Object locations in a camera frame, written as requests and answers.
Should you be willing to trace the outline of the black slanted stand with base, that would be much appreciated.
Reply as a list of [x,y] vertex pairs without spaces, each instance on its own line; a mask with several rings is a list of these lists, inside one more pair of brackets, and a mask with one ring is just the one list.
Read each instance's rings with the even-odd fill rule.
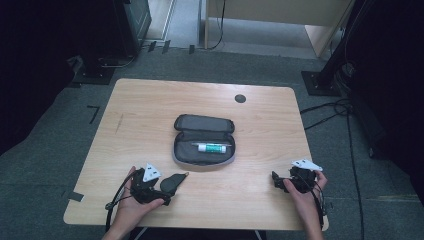
[[351,12],[355,12],[356,0],[343,0],[345,7],[339,10],[340,15],[336,18],[331,26],[313,26],[306,25],[308,36],[311,38],[313,48],[320,55],[324,50],[330,47],[330,42],[335,36],[339,28],[344,29],[342,38],[331,54],[326,65],[320,72],[302,71],[301,75],[304,80],[309,95],[314,96],[339,96],[340,90],[334,80],[334,75],[341,65],[345,62],[345,47],[350,34],[352,22],[350,20]]

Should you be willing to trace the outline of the person's right hand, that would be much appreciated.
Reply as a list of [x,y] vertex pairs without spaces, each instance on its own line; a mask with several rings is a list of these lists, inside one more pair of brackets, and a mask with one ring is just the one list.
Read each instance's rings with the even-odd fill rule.
[[316,202],[321,200],[320,195],[327,184],[327,178],[320,171],[316,171],[316,176],[317,181],[315,186],[312,191],[308,193],[299,192],[290,180],[285,179],[284,185],[292,197],[295,208],[304,224],[304,227],[317,226],[318,231],[321,231],[320,216]]

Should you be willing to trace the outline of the grey zip pencil case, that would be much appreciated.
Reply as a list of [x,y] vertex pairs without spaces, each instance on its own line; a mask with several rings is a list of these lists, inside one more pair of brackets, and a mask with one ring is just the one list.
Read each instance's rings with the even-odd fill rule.
[[[225,118],[182,114],[174,122],[178,131],[173,144],[173,158],[176,162],[194,166],[217,166],[231,163],[235,158],[236,143],[232,134],[234,123]],[[224,154],[199,152],[191,143],[224,143]]]

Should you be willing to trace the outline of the black cabinet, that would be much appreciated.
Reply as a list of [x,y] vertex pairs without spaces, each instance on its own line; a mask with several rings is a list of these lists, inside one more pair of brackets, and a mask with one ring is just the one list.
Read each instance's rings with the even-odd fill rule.
[[136,56],[145,41],[152,18],[148,0],[113,0],[124,56]]

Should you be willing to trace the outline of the person's left hand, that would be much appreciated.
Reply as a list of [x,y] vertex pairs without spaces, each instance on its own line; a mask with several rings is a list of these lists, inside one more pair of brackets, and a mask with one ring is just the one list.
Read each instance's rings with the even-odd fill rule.
[[120,232],[129,232],[134,229],[143,219],[143,217],[154,209],[160,207],[164,200],[159,198],[150,203],[140,204],[135,200],[131,193],[131,180],[128,180],[124,185],[122,193],[123,200],[118,204],[118,210],[115,214],[111,228]]

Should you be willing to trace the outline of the black stand with square base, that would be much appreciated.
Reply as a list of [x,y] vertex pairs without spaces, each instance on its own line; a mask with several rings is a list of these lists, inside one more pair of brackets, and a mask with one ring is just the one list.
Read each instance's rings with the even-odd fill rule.
[[114,74],[113,68],[104,68],[97,56],[81,35],[76,35],[74,40],[82,65],[77,71],[73,82],[77,84],[109,85]]

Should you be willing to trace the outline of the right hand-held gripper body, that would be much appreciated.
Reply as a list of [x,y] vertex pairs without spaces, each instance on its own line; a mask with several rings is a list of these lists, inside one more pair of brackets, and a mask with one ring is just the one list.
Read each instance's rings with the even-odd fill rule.
[[306,193],[315,185],[316,171],[322,170],[321,166],[308,159],[295,160],[289,170],[290,181],[299,192]]

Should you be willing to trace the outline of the light wooden desk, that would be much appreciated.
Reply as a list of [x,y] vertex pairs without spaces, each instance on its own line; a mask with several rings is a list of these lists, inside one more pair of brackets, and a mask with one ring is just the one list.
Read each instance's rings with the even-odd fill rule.
[[350,16],[356,0],[205,0],[204,48],[209,19],[276,22],[304,25],[317,57],[322,57],[336,31]]

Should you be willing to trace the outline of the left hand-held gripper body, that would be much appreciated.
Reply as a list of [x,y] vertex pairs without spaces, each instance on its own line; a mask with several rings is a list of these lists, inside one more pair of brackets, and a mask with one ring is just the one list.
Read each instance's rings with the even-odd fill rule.
[[154,188],[161,173],[150,163],[133,173],[130,187],[131,195],[140,204],[150,203],[155,199],[163,199],[163,194]]

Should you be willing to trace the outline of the white and green glue stick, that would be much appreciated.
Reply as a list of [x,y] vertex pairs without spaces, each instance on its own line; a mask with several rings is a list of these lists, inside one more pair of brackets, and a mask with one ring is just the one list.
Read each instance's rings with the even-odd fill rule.
[[197,145],[197,149],[199,152],[224,154],[227,151],[227,146],[223,144],[201,143]]

